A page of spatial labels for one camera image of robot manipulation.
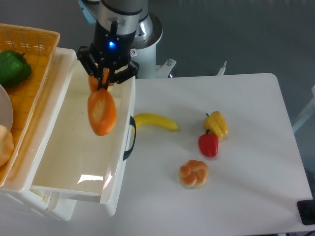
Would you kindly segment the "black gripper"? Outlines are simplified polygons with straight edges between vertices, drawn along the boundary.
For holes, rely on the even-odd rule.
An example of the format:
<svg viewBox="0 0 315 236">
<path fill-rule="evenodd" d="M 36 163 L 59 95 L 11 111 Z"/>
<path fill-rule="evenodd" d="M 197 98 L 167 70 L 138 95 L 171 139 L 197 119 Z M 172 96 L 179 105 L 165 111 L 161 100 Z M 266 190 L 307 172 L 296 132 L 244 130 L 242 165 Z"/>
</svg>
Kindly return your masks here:
<svg viewBox="0 0 315 236">
<path fill-rule="evenodd" d="M 138 73 L 139 64 L 130 55 L 135 33 L 119 34 L 118 26 L 118 21 L 112 21 L 109 29 L 97 23 L 92 44 L 77 52 L 89 75 L 90 93 L 97 91 L 98 85 L 107 90 L 110 83 L 121 84 Z"/>
</svg>

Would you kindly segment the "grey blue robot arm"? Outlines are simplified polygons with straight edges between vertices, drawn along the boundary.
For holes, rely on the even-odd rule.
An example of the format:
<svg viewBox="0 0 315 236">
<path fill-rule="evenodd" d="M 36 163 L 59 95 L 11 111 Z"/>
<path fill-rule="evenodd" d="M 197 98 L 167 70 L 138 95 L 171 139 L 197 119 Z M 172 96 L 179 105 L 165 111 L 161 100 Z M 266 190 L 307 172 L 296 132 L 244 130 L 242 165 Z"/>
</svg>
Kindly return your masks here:
<svg viewBox="0 0 315 236">
<path fill-rule="evenodd" d="M 139 64 L 130 51 L 136 36 L 143 0 L 101 0 L 98 6 L 94 38 L 90 46 L 81 46 L 77 58 L 87 74 L 97 80 L 95 90 L 107 89 L 136 76 Z"/>
</svg>

